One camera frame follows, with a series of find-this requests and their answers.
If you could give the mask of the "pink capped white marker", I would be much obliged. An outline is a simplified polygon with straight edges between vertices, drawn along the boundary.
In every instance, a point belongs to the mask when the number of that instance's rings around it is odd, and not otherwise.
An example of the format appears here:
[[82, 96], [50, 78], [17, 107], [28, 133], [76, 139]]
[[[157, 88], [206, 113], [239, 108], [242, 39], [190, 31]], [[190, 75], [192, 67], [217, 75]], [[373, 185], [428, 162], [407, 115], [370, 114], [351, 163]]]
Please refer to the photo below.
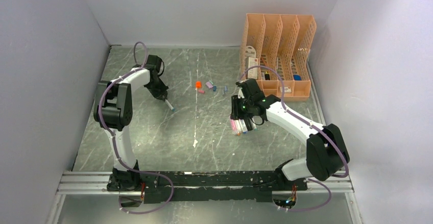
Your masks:
[[246, 134], [246, 133], [248, 132], [248, 128], [247, 128], [247, 126], [246, 126], [245, 121], [244, 121], [243, 119], [241, 119], [241, 120], [240, 120], [240, 123], [241, 123], [241, 126], [242, 126], [243, 134]]

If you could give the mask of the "teal capped white marker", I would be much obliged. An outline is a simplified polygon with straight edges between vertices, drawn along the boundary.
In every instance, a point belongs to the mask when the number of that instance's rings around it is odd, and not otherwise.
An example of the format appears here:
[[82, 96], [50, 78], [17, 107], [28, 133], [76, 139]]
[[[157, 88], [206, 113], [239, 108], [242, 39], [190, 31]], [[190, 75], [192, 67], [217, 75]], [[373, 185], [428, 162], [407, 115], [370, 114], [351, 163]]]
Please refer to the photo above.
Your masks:
[[254, 121], [252, 121], [252, 125], [253, 125], [253, 129], [257, 131], [258, 130], [257, 124]]

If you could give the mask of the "blue capped white marker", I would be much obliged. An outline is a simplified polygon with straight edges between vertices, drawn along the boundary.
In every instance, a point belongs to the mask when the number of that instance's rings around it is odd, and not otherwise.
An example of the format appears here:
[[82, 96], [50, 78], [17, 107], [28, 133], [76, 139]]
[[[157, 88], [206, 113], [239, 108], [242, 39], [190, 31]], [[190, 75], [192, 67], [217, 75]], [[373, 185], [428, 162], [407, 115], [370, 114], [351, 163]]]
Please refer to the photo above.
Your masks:
[[237, 120], [236, 123], [237, 123], [237, 127], [238, 127], [238, 130], [239, 130], [239, 133], [244, 134], [245, 131], [244, 131], [244, 128], [243, 128], [242, 121], [241, 120]]

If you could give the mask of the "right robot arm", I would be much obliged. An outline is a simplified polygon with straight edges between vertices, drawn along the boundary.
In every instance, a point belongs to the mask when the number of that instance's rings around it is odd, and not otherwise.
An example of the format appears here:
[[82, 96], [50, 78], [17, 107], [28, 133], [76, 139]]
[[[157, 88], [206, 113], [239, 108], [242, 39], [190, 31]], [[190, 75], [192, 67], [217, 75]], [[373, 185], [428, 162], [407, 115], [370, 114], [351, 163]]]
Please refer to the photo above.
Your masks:
[[236, 134], [254, 131], [261, 122], [271, 122], [285, 129], [306, 146], [306, 156], [290, 159], [277, 167], [276, 185], [289, 190], [295, 180], [313, 177], [325, 181], [347, 169], [350, 161], [342, 133], [334, 124], [322, 125], [290, 109], [273, 94], [265, 95], [255, 79], [238, 82], [239, 93], [231, 98], [232, 129]]

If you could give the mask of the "grey capped white marker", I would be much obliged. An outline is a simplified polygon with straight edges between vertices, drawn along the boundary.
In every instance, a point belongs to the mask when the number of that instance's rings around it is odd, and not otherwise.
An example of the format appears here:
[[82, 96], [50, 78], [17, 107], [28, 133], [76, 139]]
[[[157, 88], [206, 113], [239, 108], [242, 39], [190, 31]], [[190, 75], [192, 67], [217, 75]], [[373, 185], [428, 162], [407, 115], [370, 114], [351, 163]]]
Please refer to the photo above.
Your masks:
[[167, 99], [164, 102], [166, 103], [166, 105], [169, 107], [169, 109], [171, 111], [175, 111], [175, 108], [172, 106], [172, 104]]

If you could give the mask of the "black orange highlighter body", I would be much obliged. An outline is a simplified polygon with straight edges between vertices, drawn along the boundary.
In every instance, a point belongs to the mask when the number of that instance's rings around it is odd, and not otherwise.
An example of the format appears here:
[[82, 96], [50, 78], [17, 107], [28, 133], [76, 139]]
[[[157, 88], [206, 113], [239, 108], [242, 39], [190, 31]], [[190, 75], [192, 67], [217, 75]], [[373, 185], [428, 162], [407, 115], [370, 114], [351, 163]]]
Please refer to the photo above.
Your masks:
[[248, 131], [252, 131], [252, 130], [254, 130], [253, 129], [253, 125], [252, 125], [252, 121], [251, 121], [251, 119], [245, 119], [245, 123], [246, 123], [246, 126], [247, 126], [247, 128], [248, 128]]

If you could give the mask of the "green capped orange marker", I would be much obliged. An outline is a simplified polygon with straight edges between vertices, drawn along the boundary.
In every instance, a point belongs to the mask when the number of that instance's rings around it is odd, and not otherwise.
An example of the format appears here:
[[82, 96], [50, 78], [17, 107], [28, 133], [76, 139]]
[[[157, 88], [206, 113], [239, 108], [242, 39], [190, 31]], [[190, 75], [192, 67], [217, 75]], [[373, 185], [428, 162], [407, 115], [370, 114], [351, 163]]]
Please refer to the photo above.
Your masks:
[[234, 121], [235, 122], [235, 125], [236, 125], [236, 128], [237, 128], [237, 134], [238, 135], [240, 135], [243, 131], [242, 131], [242, 126], [241, 126], [241, 124], [239, 124], [239, 120], [235, 120]]

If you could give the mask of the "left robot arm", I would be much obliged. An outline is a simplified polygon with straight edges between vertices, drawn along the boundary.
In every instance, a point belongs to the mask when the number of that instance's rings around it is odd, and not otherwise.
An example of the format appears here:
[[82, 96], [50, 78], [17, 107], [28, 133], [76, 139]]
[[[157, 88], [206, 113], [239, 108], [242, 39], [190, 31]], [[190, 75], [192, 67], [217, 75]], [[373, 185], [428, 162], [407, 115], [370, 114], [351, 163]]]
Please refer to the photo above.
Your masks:
[[141, 185], [141, 176], [134, 156], [129, 124], [133, 118], [132, 95], [139, 88], [146, 88], [157, 100], [167, 100], [168, 86], [160, 78], [164, 73], [164, 61], [149, 55], [144, 65], [135, 65], [127, 74], [111, 81], [100, 81], [95, 94], [93, 117], [108, 136], [114, 165], [108, 189], [135, 191]]

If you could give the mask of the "purple highlighter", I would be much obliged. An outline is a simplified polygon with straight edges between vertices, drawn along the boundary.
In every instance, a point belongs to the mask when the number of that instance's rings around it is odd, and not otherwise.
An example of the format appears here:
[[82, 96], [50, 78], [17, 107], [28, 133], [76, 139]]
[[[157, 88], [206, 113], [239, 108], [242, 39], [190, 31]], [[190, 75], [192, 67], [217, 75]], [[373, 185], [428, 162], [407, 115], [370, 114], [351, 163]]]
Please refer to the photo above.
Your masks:
[[230, 119], [231, 128], [234, 135], [238, 135], [238, 129], [235, 121], [233, 119]]

